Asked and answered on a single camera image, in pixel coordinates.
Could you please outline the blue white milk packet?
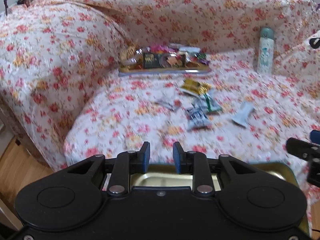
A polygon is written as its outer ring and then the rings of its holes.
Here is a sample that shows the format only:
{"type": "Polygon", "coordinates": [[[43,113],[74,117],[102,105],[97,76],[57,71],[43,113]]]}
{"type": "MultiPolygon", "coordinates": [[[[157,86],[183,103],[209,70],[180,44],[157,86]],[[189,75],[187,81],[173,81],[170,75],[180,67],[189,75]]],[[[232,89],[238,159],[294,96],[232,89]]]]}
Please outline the blue white milk packet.
{"type": "Polygon", "coordinates": [[[199,107],[188,108],[185,110],[185,113],[188,119],[188,131],[200,128],[210,128],[212,126],[208,117],[199,107]]]}

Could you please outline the green white triangle packet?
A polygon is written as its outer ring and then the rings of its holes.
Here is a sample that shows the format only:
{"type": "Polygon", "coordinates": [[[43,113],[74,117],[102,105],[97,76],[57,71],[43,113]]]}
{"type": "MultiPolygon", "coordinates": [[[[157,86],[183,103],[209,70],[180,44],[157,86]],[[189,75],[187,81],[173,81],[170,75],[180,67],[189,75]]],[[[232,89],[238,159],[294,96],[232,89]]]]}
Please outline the green white triangle packet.
{"type": "Polygon", "coordinates": [[[193,101],[193,106],[199,108],[204,114],[213,114],[222,111],[222,107],[208,93],[201,94],[193,101]]]}

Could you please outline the white long snack packet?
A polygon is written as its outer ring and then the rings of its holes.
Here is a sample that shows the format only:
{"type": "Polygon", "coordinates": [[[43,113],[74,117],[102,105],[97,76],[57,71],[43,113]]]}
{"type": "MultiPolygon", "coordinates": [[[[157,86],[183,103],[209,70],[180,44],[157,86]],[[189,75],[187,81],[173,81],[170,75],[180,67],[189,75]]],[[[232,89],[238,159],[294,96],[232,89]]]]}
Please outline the white long snack packet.
{"type": "Polygon", "coordinates": [[[232,117],[232,121],[244,128],[248,127],[248,119],[254,111],[254,106],[250,102],[243,102],[237,113],[232,117]]]}

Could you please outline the gold green snack packet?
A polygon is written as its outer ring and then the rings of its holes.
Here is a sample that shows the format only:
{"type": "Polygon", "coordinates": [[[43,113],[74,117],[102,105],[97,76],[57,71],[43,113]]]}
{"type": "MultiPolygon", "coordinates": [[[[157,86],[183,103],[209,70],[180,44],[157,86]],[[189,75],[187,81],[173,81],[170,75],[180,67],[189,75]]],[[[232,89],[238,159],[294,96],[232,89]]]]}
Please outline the gold green snack packet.
{"type": "Polygon", "coordinates": [[[202,92],[202,85],[195,80],[185,79],[180,87],[180,91],[193,96],[199,96],[202,92]]]}

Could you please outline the white nut snack packet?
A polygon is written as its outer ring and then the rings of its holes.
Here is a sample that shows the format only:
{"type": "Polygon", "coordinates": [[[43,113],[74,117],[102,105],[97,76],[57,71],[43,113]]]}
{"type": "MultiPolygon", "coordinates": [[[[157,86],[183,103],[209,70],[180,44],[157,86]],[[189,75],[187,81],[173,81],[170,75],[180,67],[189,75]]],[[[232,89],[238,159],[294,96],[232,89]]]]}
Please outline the white nut snack packet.
{"type": "Polygon", "coordinates": [[[169,98],[162,97],[155,101],[156,104],[161,105],[173,112],[177,111],[181,107],[180,100],[170,100],[169,98]]]}

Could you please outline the small gold candy packet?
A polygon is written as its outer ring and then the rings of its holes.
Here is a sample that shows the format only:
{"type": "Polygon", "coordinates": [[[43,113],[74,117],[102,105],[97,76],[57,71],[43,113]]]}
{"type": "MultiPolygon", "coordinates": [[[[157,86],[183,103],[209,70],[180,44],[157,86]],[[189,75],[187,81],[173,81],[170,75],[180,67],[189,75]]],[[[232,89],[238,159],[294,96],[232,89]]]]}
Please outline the small gold candy packet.
{"type": "Polygon", "coordinates": [[[207,93],[211,89],[212,89],[212,86],[210,84],[202,82],[199,84],[198,93],[201,95],[201,94],[207,93]]]}

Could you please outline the gold tray full of snacks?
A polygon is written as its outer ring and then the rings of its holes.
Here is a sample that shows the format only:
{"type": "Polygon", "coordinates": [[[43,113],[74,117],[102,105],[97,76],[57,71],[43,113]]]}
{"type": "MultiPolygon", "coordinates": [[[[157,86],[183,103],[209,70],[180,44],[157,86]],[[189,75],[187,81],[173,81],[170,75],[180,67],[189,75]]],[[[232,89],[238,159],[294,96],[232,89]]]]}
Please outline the gold tray full of snacks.
{"type": "Polygon", "coordinates": [[[207,73],[207,55],[198,47],[178,43],[149,47],[130,46],[120,55],[120,75],[207,73]]]}

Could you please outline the gold empty tin tray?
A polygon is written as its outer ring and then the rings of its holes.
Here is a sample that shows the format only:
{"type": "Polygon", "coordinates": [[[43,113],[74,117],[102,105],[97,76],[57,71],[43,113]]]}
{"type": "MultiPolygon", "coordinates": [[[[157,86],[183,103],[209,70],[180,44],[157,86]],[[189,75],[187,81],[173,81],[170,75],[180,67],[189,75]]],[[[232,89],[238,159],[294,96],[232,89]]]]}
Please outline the gold empty tin tray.
{"type": "MultiPolygon", "coordinates": [[[[285,180],[298,186],[292,170],[282,163],[260,163],[253,164],[254,167],[267,172],[279,179],[285,180]]],[[[191,174],[177,174],[172,165],[150,164],[146,174],[133,174],[130,177],[130,185],[151,187],[175,187],[193,186],[191,174]]]]}

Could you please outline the floral sofa cover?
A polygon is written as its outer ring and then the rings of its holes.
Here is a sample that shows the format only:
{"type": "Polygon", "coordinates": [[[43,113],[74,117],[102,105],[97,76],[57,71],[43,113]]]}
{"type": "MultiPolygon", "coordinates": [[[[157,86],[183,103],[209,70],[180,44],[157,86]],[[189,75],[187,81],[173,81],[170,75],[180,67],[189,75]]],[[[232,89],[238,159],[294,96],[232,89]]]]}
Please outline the floral sofa cover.
{"type": "Polygon", "coordinates": [[[313,0],[35,0],[1,20],[1,110],[58,171],[151,143],[288,165],[319,188],[288,138],[319,129],[313,0]]]}

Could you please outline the black cracker packet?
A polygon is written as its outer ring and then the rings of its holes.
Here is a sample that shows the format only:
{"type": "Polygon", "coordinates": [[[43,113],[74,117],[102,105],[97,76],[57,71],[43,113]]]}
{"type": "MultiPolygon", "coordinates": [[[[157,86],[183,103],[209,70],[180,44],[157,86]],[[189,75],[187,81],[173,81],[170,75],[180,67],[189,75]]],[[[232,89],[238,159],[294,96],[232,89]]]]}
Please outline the black cracker packet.
{"type": "Polygon", "coordinates": [[[186,57],[177,53],[144,53],[144,69],[185,68],[186,57]]]}

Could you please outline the cartoon cat water bottle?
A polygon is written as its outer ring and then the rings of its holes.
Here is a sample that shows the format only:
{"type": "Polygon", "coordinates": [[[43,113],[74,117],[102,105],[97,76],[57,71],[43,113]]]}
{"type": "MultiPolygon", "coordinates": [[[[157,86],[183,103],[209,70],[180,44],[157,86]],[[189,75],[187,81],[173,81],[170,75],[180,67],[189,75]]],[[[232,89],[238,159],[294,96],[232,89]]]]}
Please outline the cartoon cat water bottle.
{"type": "Polygon", "coordinates": [[[263,27],[260,31],[259,53],[257,72],[259,74],[272,74],[274,55],[274,33],[273,30],[263,27]]]}

